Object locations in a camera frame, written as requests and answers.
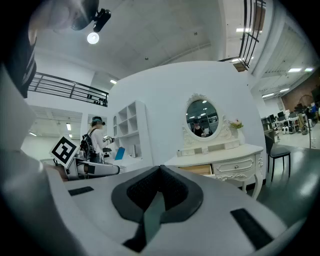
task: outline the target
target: white shelf unit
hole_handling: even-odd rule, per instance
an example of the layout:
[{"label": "white shelf unit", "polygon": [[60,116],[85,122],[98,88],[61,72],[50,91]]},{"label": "white shelf unit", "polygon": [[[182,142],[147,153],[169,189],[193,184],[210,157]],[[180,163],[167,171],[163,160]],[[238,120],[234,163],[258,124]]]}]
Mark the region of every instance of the white shelf unit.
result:
[{"label": "white shelf unit", "polygon": [[[119,147],[125,148],[121,161],[125,172],[153,165],[144,103],[136,100],[114,115],[113,136],[114,149],[117,151]],[[136,158],[130,157],[133,145],[136,148]]]}]

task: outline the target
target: gray floor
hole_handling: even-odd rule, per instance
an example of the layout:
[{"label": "gray floor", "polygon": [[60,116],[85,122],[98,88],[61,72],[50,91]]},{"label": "gray floor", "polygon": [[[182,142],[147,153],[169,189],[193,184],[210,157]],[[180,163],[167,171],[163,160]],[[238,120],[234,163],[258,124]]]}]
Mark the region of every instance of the gray floor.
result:
[{"label": "gray floor", "polygon": [[298,220],[308,216],[320,187],[320,150],[303,147],[285,146],[291,151],[291,175],[289,175],[289,158],[275,160],[273,181],[272,159],[266,184],[262,186],[257,198],[267,206],[284,223],[290,227]]}]

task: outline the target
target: white vanity table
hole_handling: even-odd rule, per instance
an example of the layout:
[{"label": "white vanity table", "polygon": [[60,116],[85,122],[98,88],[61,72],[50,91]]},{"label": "white vanity table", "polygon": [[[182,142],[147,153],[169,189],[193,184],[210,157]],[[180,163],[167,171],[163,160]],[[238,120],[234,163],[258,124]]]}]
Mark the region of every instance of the white vanity table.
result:
[{"label": "white vanity table", "polygon": [[[195,115],[195,111],[199,110],[200,103],[206,104],[203,110],[209,111],[211,107],[214,113],[207,113],[206,111],[205,114]],[[252,197],[256,199],[263,183],[263,160],[261,156],[263,147],[251,144],[239,145],[239,140],[231,134],[225,115],[204,95],[192,95],[186,104],[185,111],[182,125],[184,146],[177,155],[164,164],[182,169],[189,167],[201,169],[209,166],[210,168],[208,173],[204,174],[205,176],[221,181],[227,179],[240,181],[244,192],[246,192],[247,181],[254,176],[255,187]],[[208,116],[212,115],[218,117],[218,125],[213,134],[199,137],[189,129],[191,126],[189,119],[194,119],[197,116],[199,120],[193,123],[197,125],[197,122],[199,122],[201,125],[206,122],[204,116],[209,121]]]}]

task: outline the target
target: white wall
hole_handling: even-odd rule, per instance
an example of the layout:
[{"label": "white wall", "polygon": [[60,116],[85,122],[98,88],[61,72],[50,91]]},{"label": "white wall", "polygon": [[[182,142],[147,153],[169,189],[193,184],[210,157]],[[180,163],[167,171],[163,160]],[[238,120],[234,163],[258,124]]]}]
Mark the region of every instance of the white wall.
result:
[{"label": "white wall", "polygon": [[253,87],[250,90],[250,92],[251,92],[252,98],[254,100],[255,106],[258,109],[260,118],[265,118],[267,116],[267,107],[266,107],[266,103],[265,103],[264,99],[262,98],[262,94],[259,91],[258,86]]},{"label": "white wall", "polygon": [[264,100],[265,109],[266,109],[266,116],[274,115],[278,116],[280,111],[285,111],[284,103],[280,97],[274,97]]},{"label": "white wall", "polygon": [[[27,135],[23,141],[21,150],[29,157],[37,160],[52,159],[49,152],[58,140],[59,138]],[[80,144],[80,140],[78,139],[74,139],[73,141]]]},{"label": "white wall", "polygon": [[[225,112],[227,119],[242,120],[246,142],[265,148],[263,127],[247,89],[247,81],[231,63],[182,62],[128,76],[111,89],[107,118],[113,120],[116,112],[134,100],[143,102],[146,106],[153,163],[161,165],[183,146],[185,107],[194,93],[212,99]],[[107,129],[113,131],[112,122],[107,123]],[[262,157],[266,163],[265,151]]]},{"label": "white wall", "polygon": [[91,85],[92,79],[95,75],[95,71],[91,69],[49,54],[39,53],[36,51],[34,59],[36,62],[37,72],[69,79],[86,86]]}]

